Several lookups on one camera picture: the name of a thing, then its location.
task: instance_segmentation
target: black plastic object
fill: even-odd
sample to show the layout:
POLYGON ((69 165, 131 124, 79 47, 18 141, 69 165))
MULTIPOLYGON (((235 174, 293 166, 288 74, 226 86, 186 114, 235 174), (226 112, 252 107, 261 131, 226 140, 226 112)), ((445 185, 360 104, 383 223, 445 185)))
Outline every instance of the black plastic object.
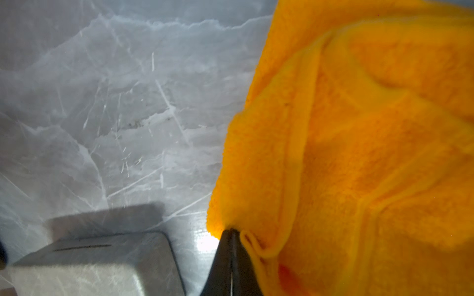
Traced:
POLYGON ((225 230, 201 296, 263 296, 240 233, 225 230))
POLYGON ((3 248, 3 245, 0 242, 0 270, 5 269, 5 267, 7 266, 7 262, 7 252, 5 252, 5 249, 3 248))

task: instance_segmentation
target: scratch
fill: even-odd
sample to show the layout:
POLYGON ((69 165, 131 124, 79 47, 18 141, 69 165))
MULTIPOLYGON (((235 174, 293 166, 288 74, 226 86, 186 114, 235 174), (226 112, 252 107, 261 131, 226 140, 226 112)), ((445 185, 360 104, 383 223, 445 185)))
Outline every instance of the scratch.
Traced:
POLYGON ((61 106, 61 110, 63 111, 63 115, 66 116, 66 112, 64 111, 64 107, 63 107, 63 99, 61 98, 61 93, 59 92, 58 87, 56 87, 56 93, 58 95, 59 105, 61 106))
POLYGON ((94 5, 94 3, 93 3, 92 1, 90 1, 90 5, 91 5, 91 8, 92 8, 93 10, 95 10, 95 5, 94 5))
POLYGON ((104 109, 102 110, 102 116, 100 117, 100 121, 99 121, 99 127, 97 128, 97 136, 100 135, 100 126, 102 124, 102 119, 104 118, 104 113, 105 113, 106 108, 107 108, 107 104, 104 104, 104 109))
POLYGON ((109 88, 110 88, 110 79, 107 79, 107 92, 105 94, 105 97, 108 98, 109 97, 109 88))
POLYGON ((99 148, 99 147, 100 147, 100 144, 96 145, 96 146, 94 147, 94 149, 91 151, 91 153, 89 153, 89 155, 92 155, 92 154, 95 152, 95 150, 96 150, 97 148, 99 148))
POLYGON ((63 295, 67 295, 67 292, 66 290, 64 289, 63 287, 63 283, 61 282, 61 280, 59 279, 59 277, 56 277, 58 283, 59 283, 59 286, 61 287, 61 290, 63 291, 63 295))
POLYGON ((23 134, 23 136, 25 137, 25 143, 27 144, 28 146, 28 149, 29 149, 29 145, 28 145, 28 138, 27 138, 27 135, 25 134, 25 131, 23 130, 23 123, 18 121, 19 125, 20 125, 20 130, 21 130, 21 133, 23 134))
POLYGON ((130 172, 128 171, 128 162, 125 162, 125 168, 127 169, 127 178, 130 178, 130 172))
POLYGON ((22 166, 24 169, 26 169, 26 170, 28 171, 28 173, 31 173, 31 170, 30 170, 26 165, 22 164, 21 162, 16 161, 16 160, 14 160, 14 159, 10 159, 10 161, 13 162, 13 163, 15 163, 15 164, 17 164, 17 165, 22 166))
POLYGON ((176 121, 176 124, 178 125, 178 128, 181 131, 182 137, 184 138, 187 145, 192 148, 192 143, 188 140, 188 137, 186 137, 186 134, 184 133, 184 129, 183 129, 180 121, 176 117, 176 114, 174 112, 175 107, 171 105, 170 101, 168 100, 168 97, 164 94, 164 91, 163 91, 163 88, 161 87, 160 82, 158 80, 155 80, 155 83, 156 83, 158 89, 160 90, 160 94, 163 97, 164 102, 168 106, 168 109, 170 109, 171 115, 173 116, 174 120, 176 121))
POLYGON ((101 82, 97 85, 97 90, 95 91, 95 96, 94 96, 94 102, 92 103, 91 108, 89 109, 89 112, 87 112, 87 118, 86 121, 84 121, 84 125, 82 125, 82 129, 85 129, 87 126, 87 123, 89 122, 89 116, 91 115, 92 108, 94 108, 95 102, 97 101, 97 95, 99 94, 99 91, 102 89, 100 87, 101 82))
POLYGON ((117 143, 118 148, 120 149, 120 150, 119 150, 119 151, 120 151, 120 154, 122 154, 122 157, 123 157, 122 146, 120 145, 120 142, 119 142, 119 140, 118 140, 117 132, 115 132, 115 137, 114 137, 114 138, 115 138, 115 142, 117 143))
POLYGON ((117 121, 117 127, 115 129, 115 134, 117 135, 117 132, 120 130, 120 120, 122 119, 122 114, 120 113, 118 115, 118 121, 117 121))
POLYGON ((182 207, 181 209, 177 210, 176 212, 172 213, 171 215, 164 217, 163 221, 161 221, 161 222, 158 223, 157 225, 154 225, 154 226, 152 226, 152 227, 148 227, 146 230, 153 229, 153 228, 155 228, 155 227, 160 226, 160 225, 163 224, 163 223, 166 223, 166 222, 170 221, 171 219, 175 218, 175 217, 176 217, 179 213, 181 213, 182 211, 184 211, 184 210, 186 210, 186 209, 192 207, 193 205, 197 204, 198 202, 202 201, 203 199, 208 198, 210 195, 211 195, 211 193, 209 193, 209 194, 207 194, 207 195, 205 195, 205 196, 203 196, 203 197, 201 197, 201 198, 199 198, 199 199, 193 201, 192 203, 188 204, 188 205, 185 206, 185 207, 182 207))
POLYGON ((199 215, 199 214, 204 214, 204 213, 206 213, 206 211, 186 213, 186 214, 176 215, 175 217, 186 217, 186 216, 199 215))
POLYGON ((28 194, 26 194, 23 190, 20 189, 20 187, 18 187, 17 185, 15 185, 15 183, 13 183, 10 179, 7 178, 7 176, 5 176, 2 172, 0 172, 0 174, 5 178, 7 179, 7 181, 13 185, 19 192, 21 192, 24 196, 28 197, 29 200, 33 201, 33 199, 31 197, 28 196, 28 194))
POLYGON ((10 282, 9 280, 7 280, 4 276, 0 276, 4 281, 6 281, 7 283, 9 283, 12 287, 13 287, 13 283, 10 282))
POLYGON ((138 182, 142 181, 143 179, 146 179, 146 178, 150 177, 151 175, 153 175, 154 173, 156 173, 158 170, 159 170, 159 169, 156 169, 156 170, 154 170, 153 172, 149 173, 148 175, 143 176, 143 177, 141 177, 140 179, 138 179, 137 181, 131 183, 130 185, 127 185, 127 186, 125 186, 124 188, 115 191, 114 193, 110 193, 110 194, 107 196, 107 198, 112 197, 112 196, 114 196, 114 195, 117 195, 117 194, 119 194, 120 192, 129 189, 130 187, 134 186, 135 184, 137 184, 138 182))
POLYGON ((130 154, 132 154, 132 152, 130 152, 127 156, 125 156, 124 158, 122 158, 122 160, 123 160, 123 161, 124 161, 124 160, 127 160, 127 158, 130 156, 130 154))
POLYGON ((7 119, 9 119, 9 120, 11 120, 11 121, 13 121, 13 119, 11 119, 10 116, 6 115, 6 114, 3 113, 3 112, 0 112, 0 115, 6 117, 7 119))

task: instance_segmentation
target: marble countertop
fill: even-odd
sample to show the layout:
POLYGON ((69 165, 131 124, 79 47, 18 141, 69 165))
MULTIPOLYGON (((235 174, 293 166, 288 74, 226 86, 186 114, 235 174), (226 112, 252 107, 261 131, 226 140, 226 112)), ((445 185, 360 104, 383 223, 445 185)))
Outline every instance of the marble countertop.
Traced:
MULTIPOLYGON (((276 0, 20 0, 0 9, 0 240, 159 230, 187 295, 206 211, 276 0)), ((0 288, 8 276, 0 276, 0 288)))

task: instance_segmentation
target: cloth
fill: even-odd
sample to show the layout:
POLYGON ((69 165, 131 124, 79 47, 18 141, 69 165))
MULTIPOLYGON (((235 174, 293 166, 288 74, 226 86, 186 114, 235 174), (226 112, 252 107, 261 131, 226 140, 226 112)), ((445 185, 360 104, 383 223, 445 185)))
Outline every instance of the cloth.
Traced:
POLYGON ((280 0, 207 227, 266 296, 474 295, 474 14, 280 0))

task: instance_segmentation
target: yellow microfiber towel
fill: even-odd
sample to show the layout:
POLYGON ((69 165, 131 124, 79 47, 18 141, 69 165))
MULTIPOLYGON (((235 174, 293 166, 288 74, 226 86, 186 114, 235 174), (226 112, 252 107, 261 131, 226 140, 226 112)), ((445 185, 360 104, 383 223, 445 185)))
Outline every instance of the yellow microfiber towel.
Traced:
POLYGON ((280 0, 208 211, 279 295, 474 295, 474 14, 280 0))

